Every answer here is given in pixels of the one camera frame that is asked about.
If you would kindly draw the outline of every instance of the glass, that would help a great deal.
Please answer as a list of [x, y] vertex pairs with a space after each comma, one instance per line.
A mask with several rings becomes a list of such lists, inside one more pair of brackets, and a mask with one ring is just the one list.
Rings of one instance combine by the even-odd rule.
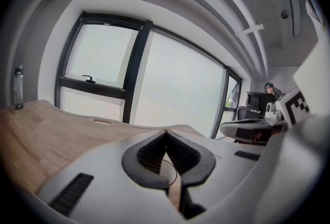
[[62, 87], [61, 109], [83, 116], [122, 121], [124, 100]]
[[84, 25], [73, 46], [65, 77], [123, 88], [138, 31], [109, 25]]
[[[223, 115], [222, 115], [222, 119], [220, 122], [220, 126], [222, 123], [225, 122], [231, 122], [233, 120], [234, 117], [234, 112], [233, 111], [224, 111]], [[222, 137], [226, 137], [225, 135], [222, 134], [222, 132], [220, 131], [220, 127], [216, 136], [216, 139], [222, 138]]]
[[239, 93], [240, 91], [238, 82], [229, 77], [225, 107], [237, 108]]
[[210, 137], [219, 109], [224, 69], [199, 52], [151, 33], [137, 80], [131, 123], [187, 124]]

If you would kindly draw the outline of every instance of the person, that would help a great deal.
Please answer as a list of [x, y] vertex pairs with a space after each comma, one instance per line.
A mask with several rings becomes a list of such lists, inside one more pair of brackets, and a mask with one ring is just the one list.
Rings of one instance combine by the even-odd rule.
[[265, 84], [265, 93], [268, 94], [273, 94], [275, 97], [275, 100], [277, 101], [281, 96], [283, 96], [284, 94], [282, 93], [281, 90], [279, 90], [278, 88], [274, 87], [274, 85], [272, 83], [266, 83]]

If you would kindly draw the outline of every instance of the window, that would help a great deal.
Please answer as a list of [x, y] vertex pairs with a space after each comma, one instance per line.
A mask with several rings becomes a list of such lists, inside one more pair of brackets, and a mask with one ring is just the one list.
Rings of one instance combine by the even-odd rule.
[[[224, 111], [223, 115], [222, 115], [221, 122], [220, 122], [220, 126], [221, 126], [222, 123], [231, 122], [233, 120], [233, 118], [234, 118], [234, 112]], [[220, 127], [219, 127], [216, 139], [220, 139], [220, 138], [223, 138], [223, 137], [226, 137], [226, 136], [221, 133]]]
[[134, 98], [133, 124], [187, 124], [210, 137], [224, 69], [176, 40], [159, 33], [152, 35], [150, 50], [144, 51], [147, 62], [140, 71], [144, 75], [139, 96]]
[[215, 139], [236, 116], [240, 86], [214, 56], [151, 21], [83, 12], [61, 55], [55, 105], [136, 125], [187, 124]]
[[73, 46], [65, 77], [123, 88], [137, 30], [111, 25], [83, 25]]
[[239, 89], [239, 83], [232, 77], [229, 77], [225, 107], [237, 108], [240, 94]]
[[124, 100], [62, 87], [61, 109], [78, 115], [122, 121]]

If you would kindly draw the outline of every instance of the window frame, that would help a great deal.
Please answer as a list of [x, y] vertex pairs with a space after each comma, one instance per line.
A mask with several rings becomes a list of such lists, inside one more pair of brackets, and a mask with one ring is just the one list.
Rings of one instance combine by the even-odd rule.
[[224, 78], [222, 80], [223, 83], [222, 83], [222, 92], [221, 92], [221, 102], [220, 102], [220, 106], [219, 106], [217, 119], [216, 119], [216, 122], [214, 124], [211, 139], [216, 139], [216, 137], [217, 137], [217, 133], [218, 133], [218, 130], [220, 128], [220, 124], [221, 124], [221, 120], [222, 120], [222, 116], [223, 116], [224, 111], [234, 112], [232, 121], [236, 119], [238, 104], [237, 104], [236, 108], [225, 107], [225, 104], [226, 104], [226, 101], [227, 101], [227, 91], [228, 91], [229, 77], [234, 79], [239, 85], [238, 102], [239, 102], [240, 97], [241, 97], [242, 79], [239, 78], [238, 75], [235, 74], [234, 71], [230, 67], [226, 67], [225, 68], [225, 73], [224, 73]]
[[[64, 76], [74, 43], [77, 39], [77, 36], [82, 26], [84, 25], [105, 25], [105, 26], [111, 25], [111, 26], [123, 27], [128, 29], [134, 29], [138, 31], [128, 61], [128, 66], [127, 66], [122, 89], [118, 87], [111, 87], [101, 84], [92, 84]], [[211, 138], [215, 139], [218, 129], [220, 127], [220, 122], [222, 119], [223, 112], [233, 111], [234, 112], [233, 120], [235, 120], [236, 118], [237, 108], [225, 107], [229, 77], [233, 78], [239, 84], [239, 99], [241, 95], [242, 79], [239, 78], [238, 75], [236, 75], [234, 71], [230, 69], [230, 67], [226, 66], [222, 61], [218, 60], [216, 57], [214, 57], [212, 54], [210, 54], [203, 48], [185, 39], [184, 37], [179, 36], [178, 34], [175, 34], [167, 29], [154, 25], [153, 22], [149, 20], [141, 21], [119, 15], [83, 12], [76, 21], [76, 23], [74, 24], [67, 38], [67, 41], [64, 45], [60, 57], [57, 74], [56, 74], [56, 83], [55, 83], [55, 106], [58, 108], [61, 107], [61, 87], [68, 87], [71, 89], [75, 89], [87, 93], [103, 95], [110, 98], [122, 99], [125, 100], [122, 122], [129, 123], [134, 91], [138, 78], [138, 72], [141, 65], [144, 48], [146, 46], [147, 39], [151, 31], [155, 33], [159, 33], [177, 42], [182, 43], [183, 45], [204, 55], [205, 57], [215, 62], [224, 69], [224, 76], [222, 79], [222, 89], [220, 93], [220, 104], [216, 114], [216, 118], [214, 120], [215, 122], [213, 124], [213, 129], [211, 134]]]

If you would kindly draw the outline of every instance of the desk surface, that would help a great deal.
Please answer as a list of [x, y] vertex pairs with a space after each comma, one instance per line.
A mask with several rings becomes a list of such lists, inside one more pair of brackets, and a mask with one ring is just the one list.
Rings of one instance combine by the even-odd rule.
[[[202, 136], [187, 125], [171, 128]], [[49, 177], [86, 151], [158, 129], [74, 115], [39, 100], [24, 104], [20, 110], [14, 107], [0, 110], [0, 154], [9, 177], [35, 193]], [[170, 189], [169, 197], [175, 205], [179, 192], [180, 178]]]

